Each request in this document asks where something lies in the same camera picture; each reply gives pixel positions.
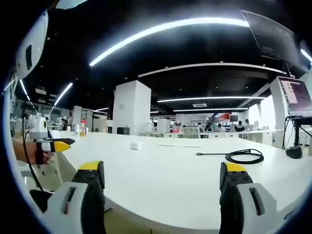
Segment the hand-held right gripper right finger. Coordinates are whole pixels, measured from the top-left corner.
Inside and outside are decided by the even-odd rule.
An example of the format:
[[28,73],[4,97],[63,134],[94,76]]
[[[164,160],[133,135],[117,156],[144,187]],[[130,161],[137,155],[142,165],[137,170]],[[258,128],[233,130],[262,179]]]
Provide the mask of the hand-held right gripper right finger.
[[220,192],[221,234],[266,234],[277,225],[276,200],[242,166],[221,163]]

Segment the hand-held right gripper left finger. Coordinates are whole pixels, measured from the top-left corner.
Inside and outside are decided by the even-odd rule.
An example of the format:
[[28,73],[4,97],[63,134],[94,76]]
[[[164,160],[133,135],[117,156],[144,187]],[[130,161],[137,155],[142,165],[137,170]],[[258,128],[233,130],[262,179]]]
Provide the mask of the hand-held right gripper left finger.
[[54,234],[104,234],[104,164],[84,163],[47,201],[47,225]]

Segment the person's left hand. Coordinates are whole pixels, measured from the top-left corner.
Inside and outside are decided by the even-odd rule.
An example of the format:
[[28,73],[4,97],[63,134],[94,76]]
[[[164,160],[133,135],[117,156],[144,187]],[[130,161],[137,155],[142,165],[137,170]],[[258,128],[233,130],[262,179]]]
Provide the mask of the person's left hand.
[[51,159],[51,155],[42,149],[42,145],[36,142],[35,163],[37,165],[47,164]]

